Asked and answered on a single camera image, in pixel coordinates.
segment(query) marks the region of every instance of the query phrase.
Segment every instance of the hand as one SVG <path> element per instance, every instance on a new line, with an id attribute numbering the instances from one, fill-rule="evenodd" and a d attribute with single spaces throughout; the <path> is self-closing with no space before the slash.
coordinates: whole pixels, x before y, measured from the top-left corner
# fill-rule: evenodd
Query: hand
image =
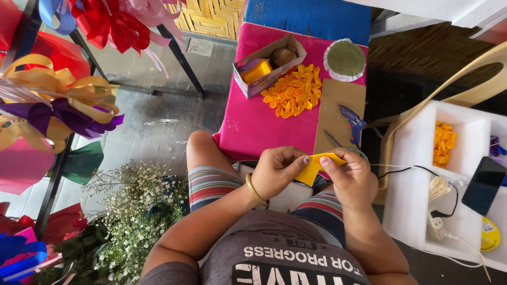
<path id="1" fill-rule="evenodd" d="M 321 157 L 320 164 L 331 177 L 338 201 L 349 210 L 371 207 L 377 195 L 378 180 L 370 172 L 370 164 L 356 152 L 348 149 L 330 151 L 347 163 L 337 166 L 329 157 Z"/>
<path id="2" fill-rule="evenodd" d="M 280 194 L 310 162 L 307 153 L 295 147 L 264 150 L 252 174 L 252 184 L 263 200 Z"/>

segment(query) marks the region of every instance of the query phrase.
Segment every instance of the red ribbon bow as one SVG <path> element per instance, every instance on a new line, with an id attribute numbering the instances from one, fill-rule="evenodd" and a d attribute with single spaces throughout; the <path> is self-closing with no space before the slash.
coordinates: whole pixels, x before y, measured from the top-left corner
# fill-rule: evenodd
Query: red ribbon bow
<path id="1" fill-rule="evenodd" d="M 120 11 L 118 0 L 69 0 L 69 5 L 88 41 L 100 49 L 105 47 L 109 34 L 120 53 L 132 47 L 140 55 L 150 44 L 150 30 Z"/>

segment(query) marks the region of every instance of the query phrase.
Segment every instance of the woven bamboo wall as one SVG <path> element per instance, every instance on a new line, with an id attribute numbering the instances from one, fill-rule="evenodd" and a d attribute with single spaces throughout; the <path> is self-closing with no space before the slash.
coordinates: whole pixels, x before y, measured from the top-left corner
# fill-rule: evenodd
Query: woven bamboo wall
<path id="1" fill-rule="evenodd" d="M 187 0 L 187 4 L 175 20 L 181 30 L 236 40 L 243 0 Z"/>
<path id="2" fill-rule="evenodd" d="M 445 81 L 494 47 L 494 44 L 469 39 L 478 30 L 456 27 L 446 22 L 375 38 L 370 41 L 368 66 Z M 501 64 L 487 65 L 456 83 L 475 86 L 491 78 L 500 69 Z"/>

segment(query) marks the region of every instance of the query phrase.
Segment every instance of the striped shorts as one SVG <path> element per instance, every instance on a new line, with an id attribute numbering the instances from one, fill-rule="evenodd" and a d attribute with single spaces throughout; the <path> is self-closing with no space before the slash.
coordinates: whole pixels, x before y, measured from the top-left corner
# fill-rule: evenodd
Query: striped shorts
<path id="1" fill-rule="evenodd" d="M 189 171 L 190 212 L 196 211 L 241 187 L 237 176 L 211 166 L 200 166 Z M 345 229 L 342 206 L 334 191 L 322 191 L 309 198 L 289 215 L 305 220 L 329 244 L 345 249 Z"/>

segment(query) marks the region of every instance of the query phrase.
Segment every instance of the gray t-shirt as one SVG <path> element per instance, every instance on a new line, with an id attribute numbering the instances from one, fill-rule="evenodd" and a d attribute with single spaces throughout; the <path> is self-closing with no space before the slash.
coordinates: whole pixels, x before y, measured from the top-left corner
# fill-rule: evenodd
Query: gray t-shirt
<path id="1" fill-rule="evenodd" d="M 211 250 L 198 273 L 181 262 L 161 264 L 139 285 L 362 285 L 355 260 L 329 245 L 305 221 L 268 210 L 249 211 Z"/>

